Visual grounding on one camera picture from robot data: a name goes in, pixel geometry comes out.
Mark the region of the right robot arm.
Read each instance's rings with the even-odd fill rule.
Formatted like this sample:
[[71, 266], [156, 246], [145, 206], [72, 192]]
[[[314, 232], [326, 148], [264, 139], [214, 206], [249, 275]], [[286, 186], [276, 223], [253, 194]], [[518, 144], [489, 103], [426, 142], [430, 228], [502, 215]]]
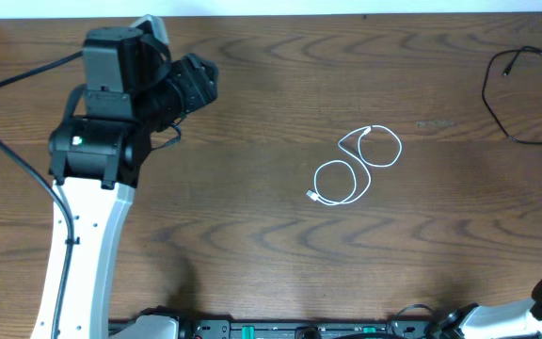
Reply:
[[542, 338], [542, 279], [529, 298], [499, 306], [467, 305], [442, 318], [428, 336], [439, 339]]

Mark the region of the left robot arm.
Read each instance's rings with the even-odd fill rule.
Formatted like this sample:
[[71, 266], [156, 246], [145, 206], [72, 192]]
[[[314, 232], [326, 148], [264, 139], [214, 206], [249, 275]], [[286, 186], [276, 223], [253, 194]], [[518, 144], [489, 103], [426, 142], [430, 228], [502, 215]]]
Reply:
[[120, 234], [151, 137], [178, 129], [218, 95], [218, 69], [195, 54], [173, 59], [164, 28], [145, 22], [88, 32], [86, 81], [50, 135], [60, 205], [36, 338], [105, 338]]

